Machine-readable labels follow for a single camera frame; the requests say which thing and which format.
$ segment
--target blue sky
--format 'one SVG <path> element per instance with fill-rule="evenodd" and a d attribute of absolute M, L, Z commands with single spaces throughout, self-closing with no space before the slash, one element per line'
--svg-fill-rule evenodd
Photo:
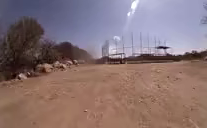
<path fill-rule="evenodd" d="M 0 0 L 0 24 L 7 26 L 21 16 L 32 16 L 57 42 L 71 41 L 100 56 L 106 39 L 124 35 L 139 43 L 139 33 L 166 40 L 174 53 L 207 48 L 207 27 L 200 20 L 207 0 L 140 0 L 129 21 L 131 0 Z"/>

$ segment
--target pole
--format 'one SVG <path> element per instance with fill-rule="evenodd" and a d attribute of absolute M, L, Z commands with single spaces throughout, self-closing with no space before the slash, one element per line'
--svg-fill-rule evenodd
<path fill-rule="evenodd" d="M 142 55 L 142 52 L 143 52 L 143 50 L 142 50 L 142 33 L 140 32 L 140 55 Z"/>
<path fill-rule="evenodd" d="M 134 51 L 133 51 L 133 32 L 131 33 L 131 36 L 132 36 L 132 56 L 133 56 L 133 53 L 134 53 Z"/>
<path fill-rule="evenodd" d="M 125 46 L 124 46 L 124 43 L 125 43 L 125 41 L 124 41 L 124 36 L 122 36 L 122 49 L 123 49 L 123 53 L 125 53 Z"/>
<path fill-rule="evenodd" d="M 154 43 L 155 43 L 155 55 L 157 54 L 157 39 L 154 37 Z"/>
<path fill-rule="evenodd" d="M 149 33 L 147 34 L 147 47 L 148 47 L 148 54 L 150 54 L 150 37 L 149 37 Z"/>

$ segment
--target dirt road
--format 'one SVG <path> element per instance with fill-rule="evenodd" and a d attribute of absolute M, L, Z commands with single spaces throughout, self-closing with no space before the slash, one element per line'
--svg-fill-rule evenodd
<path fill-rule="evenodd" d="M 0 128 L 207 128 L 207 64 L 74 69 L 1 83 Z"/>

